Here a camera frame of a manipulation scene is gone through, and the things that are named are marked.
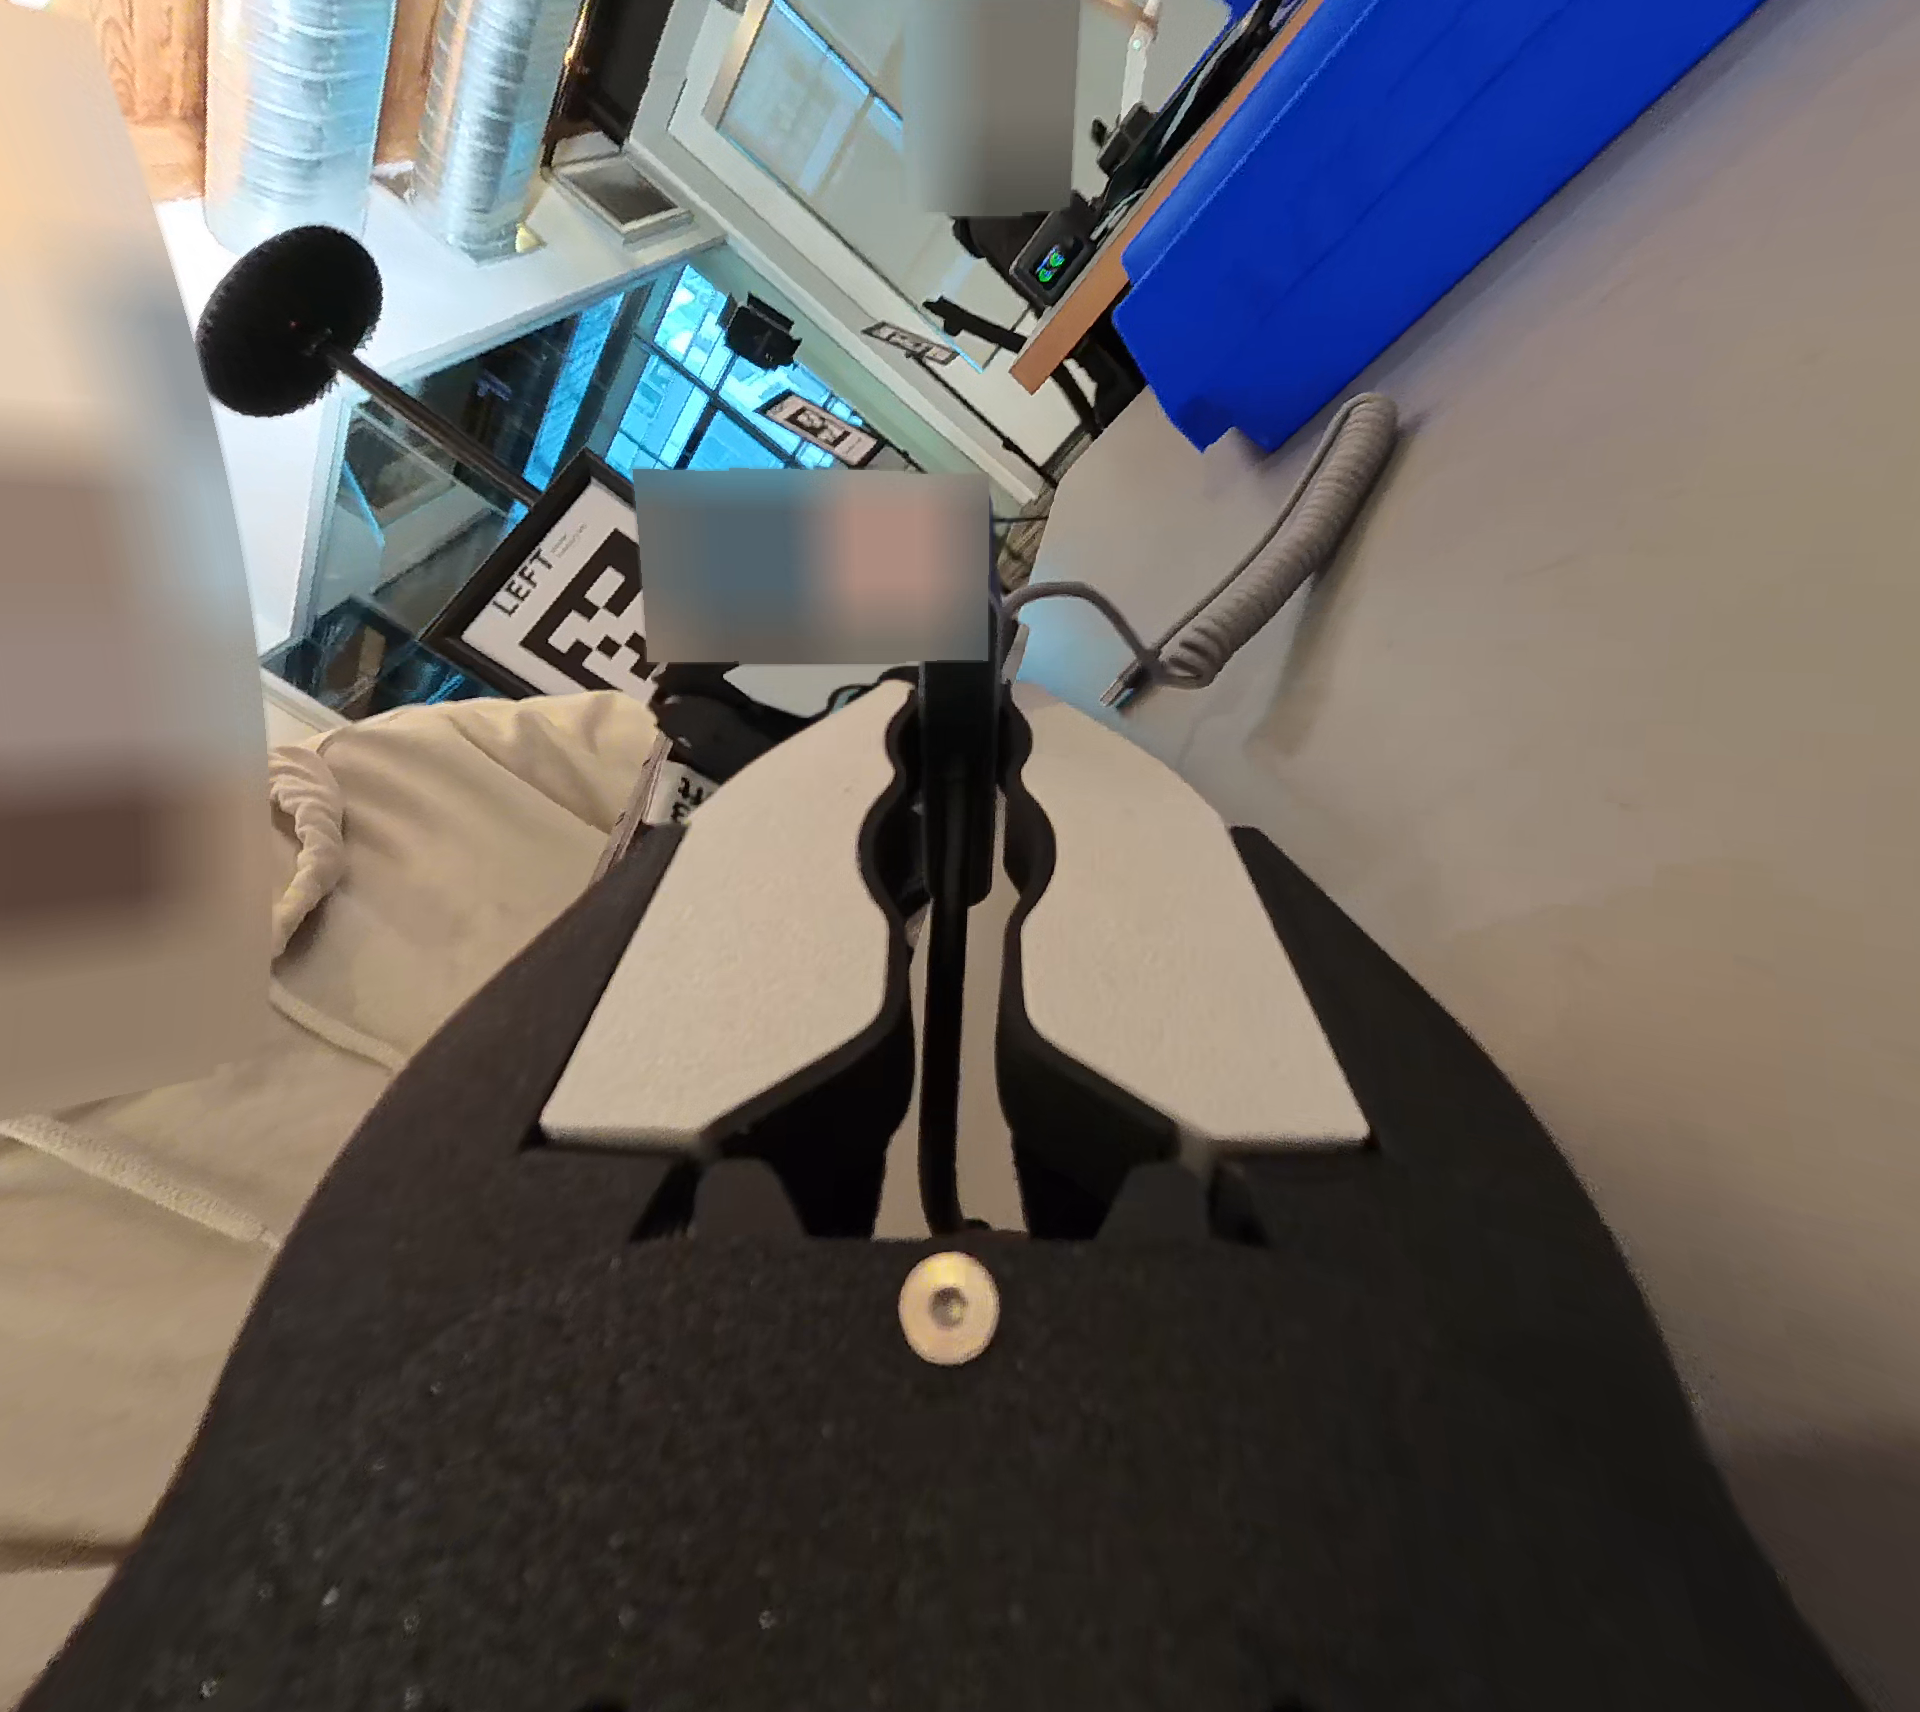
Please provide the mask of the black fuzzy disc on pole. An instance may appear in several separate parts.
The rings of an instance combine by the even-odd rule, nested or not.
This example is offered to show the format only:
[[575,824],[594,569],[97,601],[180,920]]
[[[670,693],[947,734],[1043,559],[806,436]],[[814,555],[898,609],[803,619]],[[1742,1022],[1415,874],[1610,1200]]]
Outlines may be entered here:
[[205,298],[195,327],[205,391],[249,419],[281,419],[349,384],[456,470],[530,507],[537,489],[523,476],[362,361],[378,316],[381,279],[360,238],[332,226],[270,234]]

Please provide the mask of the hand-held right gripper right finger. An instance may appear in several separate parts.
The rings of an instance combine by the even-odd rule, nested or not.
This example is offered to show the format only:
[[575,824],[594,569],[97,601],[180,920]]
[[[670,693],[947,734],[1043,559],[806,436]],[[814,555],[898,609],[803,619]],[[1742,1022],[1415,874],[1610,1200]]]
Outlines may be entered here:
[[1019,1042],[1196,1156],[1349,1151],[1366,1116],[1228,824],[1052,695],[1011,700]]

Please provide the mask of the person's left forearm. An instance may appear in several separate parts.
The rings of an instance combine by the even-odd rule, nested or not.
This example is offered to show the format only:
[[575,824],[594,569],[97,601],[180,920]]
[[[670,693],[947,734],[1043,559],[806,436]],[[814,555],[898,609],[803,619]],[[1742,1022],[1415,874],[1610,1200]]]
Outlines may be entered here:
[[351,910],[431,947],[540,933],[594,879],[660,746],[617,693],[408,707],[311,743]]

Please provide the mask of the cream hoodie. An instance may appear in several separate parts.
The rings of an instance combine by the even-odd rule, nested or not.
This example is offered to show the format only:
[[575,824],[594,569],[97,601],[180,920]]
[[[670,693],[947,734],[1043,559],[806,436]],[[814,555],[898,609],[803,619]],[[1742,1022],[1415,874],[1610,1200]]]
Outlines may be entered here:
[[3,1571],[106,1568],[209,1406],[298,1212],[407,1061],[526,940],[351,910],[341,794],[270,751],[262,1018],[189,1081],[3,1116]]

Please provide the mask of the black device with green screen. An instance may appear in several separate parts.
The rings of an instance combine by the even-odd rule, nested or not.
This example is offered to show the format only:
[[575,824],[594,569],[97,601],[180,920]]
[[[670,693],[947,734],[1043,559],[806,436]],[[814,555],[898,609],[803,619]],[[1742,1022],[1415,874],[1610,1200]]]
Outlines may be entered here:
[[1043,316],[1057,306],[1064,289],[1077,282],[1089,260],[1089,210],[1085,202],[1071,202],[1066,210],[1043,215],[1033,234],[1019,243],[1011,256],[1008,279],[1027,309]]

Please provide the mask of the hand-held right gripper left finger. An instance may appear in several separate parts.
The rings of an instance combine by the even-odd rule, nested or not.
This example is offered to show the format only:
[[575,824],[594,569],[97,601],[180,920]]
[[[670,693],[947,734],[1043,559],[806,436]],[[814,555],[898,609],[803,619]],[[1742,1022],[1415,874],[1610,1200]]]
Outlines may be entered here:
[[877,835],[911,700],[883,680],[688,817],[543,1100],[546,1143],[707,1151],[883,1038],[905,940]]

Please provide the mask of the printed marker tag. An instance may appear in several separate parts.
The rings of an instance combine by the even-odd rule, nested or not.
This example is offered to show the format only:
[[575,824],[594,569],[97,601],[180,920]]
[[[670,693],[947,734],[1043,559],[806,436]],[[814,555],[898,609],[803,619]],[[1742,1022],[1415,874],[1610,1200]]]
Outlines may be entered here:
[[794,391],[782,391],[777,397],[754,406],[754,414],[770,426],[800,436],[808,451],[830,453],[830,460],[845,470],[867,470],[885,451],[873,429]]

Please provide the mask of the grey usb hub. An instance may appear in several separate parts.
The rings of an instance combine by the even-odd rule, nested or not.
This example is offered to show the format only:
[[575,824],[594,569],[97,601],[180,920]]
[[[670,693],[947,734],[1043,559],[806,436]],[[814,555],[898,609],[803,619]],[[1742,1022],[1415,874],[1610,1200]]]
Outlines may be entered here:
[[923,755],[923,1022],[917,1079],[917,1190],[933,1240],[966,1228],[956,1190],[964,1094],[966,936],[996,878],[996,662],[929,662],[918,676]]

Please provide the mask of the blue storage bin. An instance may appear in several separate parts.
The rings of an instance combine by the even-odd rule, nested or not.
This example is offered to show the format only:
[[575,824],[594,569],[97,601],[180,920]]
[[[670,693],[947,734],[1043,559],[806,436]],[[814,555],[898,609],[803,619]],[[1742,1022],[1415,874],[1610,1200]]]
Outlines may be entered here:
[[1168,425],[1278,451],[1764,0],[1322,0],[1124,250]]

